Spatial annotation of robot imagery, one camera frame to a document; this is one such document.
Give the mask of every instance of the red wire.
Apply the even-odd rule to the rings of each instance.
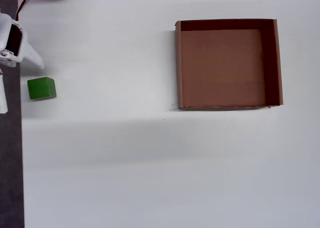
[[[16,12],[16,17],[15,17],[15,20],[18,21],[19,20],[19,12],[21,11],[22,7],[25,5],[27,0],[23,0],[19,6],[19,9],[18,11]]]

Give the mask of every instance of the cardboard box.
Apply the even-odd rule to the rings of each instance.
[[[246,109],[283,104],[277,20],[176,23],[180,109]]]

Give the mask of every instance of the dark edge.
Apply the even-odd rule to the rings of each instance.
[[[176,79],[178,91],[178,107],[184,107],[181,54],[181,21],[175,24]]]
[[[0,9],[15,18],[18,0],[0,0]],[[24,228],[20,67],[0,68],[8,105],[0,114],[0,228]]]

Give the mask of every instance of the brown cardboard box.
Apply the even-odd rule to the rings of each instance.
[[[275,19],[178,21],[176,55],[180,109],[283,104]]]

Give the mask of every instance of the black wire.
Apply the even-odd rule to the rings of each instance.
[[[18,21],[19,20],[19,12],[21,11],[22,7],[24,7],[25,3],[27,0],[23,0],[19,6],[18,11],[16,12],[16,16],[15,16],[15,20]]]

